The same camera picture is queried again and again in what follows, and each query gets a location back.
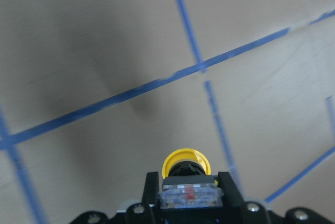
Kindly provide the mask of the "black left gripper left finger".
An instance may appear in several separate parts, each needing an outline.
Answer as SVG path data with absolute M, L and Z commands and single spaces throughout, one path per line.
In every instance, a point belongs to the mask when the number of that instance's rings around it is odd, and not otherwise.
M 127 208 L 125 223 L 160 223 L 158 172 L 147 173 L 141 202 Z

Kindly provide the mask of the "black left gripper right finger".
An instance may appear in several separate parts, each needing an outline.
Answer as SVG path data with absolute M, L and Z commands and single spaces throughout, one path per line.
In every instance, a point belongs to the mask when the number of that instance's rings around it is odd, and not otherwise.
M 264 206 L 243 198 L 229 172 L 218 173 L 218 186 L 222 189 L 224 208 L 229 211 L 232 223 L 271 223 Z

